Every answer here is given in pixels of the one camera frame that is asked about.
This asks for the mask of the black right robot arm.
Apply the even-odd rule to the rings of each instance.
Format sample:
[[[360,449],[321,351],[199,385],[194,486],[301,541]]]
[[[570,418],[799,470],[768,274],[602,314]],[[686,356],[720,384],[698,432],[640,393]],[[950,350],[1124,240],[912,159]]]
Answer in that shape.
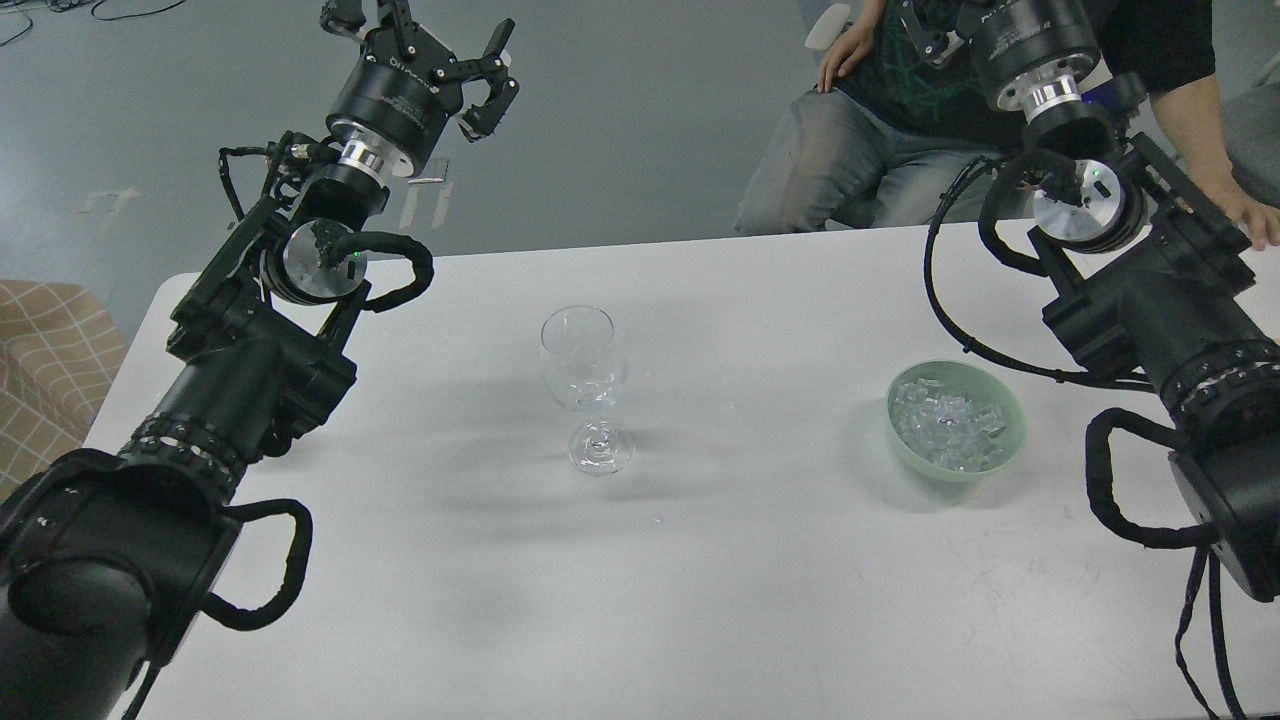
[[[1171,425],[1120,407],[1085,429],[1085,491],[1115,536],[1155,550],[1194,551],[1179,632],[1206,594],[1219,684],[1243,719],[1222,629],[1222,577],[1251,598],[1277,597],[1277,345],[1239,307],[1253,286],[1245,236],[1144,135],[1128,135],[1144,90],[1133,74],[1087,92],[1079,83],[1101,54],[1076,1],[965,1],[932,28],[923,5],[895,17],[932,67],[972,59],[986,101],[1025,117],[1021,149],[960,172],[931,219],[934,241],[957,196],[995,174],[978,222],[987,251],[1005,266],[1052,281],[1044,324],[1076,372],[1020,363],[965,333],[946,314],[933,275],[925,292],[963,350],[1059,383],[1146,389]],[[1142,527],[1114,496],[1114,430],[1162,446],[1196,524]]]

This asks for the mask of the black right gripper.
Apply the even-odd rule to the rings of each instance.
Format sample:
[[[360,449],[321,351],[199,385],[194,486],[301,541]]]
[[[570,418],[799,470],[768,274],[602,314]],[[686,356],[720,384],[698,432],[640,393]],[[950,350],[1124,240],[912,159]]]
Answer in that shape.
[[[896,1],[899,22],[919,58],[946,67],[966,42],[989,108],[1028,113],[1039,88],[1069,78],[1073,94],[1102,53],[1079,1],[965,1],[955,22],[925,19],[922,1]]]

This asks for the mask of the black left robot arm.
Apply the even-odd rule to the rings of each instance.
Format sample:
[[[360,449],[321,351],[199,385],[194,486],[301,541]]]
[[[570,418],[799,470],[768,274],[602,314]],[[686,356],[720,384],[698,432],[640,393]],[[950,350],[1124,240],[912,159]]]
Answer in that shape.
[[[116,454],[78,448],[3,503],[3,716],[138,715],[197,618],[233,632],[278,621],[302,591],[314,520],[294,498],[234,503],[251,465],[323,425],[356,380],[346,354],[364,313],[421,296],[435,275],[419,241],[366,223],[396,178],[426,177],[454,120],[494,133],[518,94],[503,19],[462,59],[379,1],[328,1],[323,28],[360,49],[326,135],[293,131],[261,156],[262,190],[175,305],[166,351],[184,366]]]

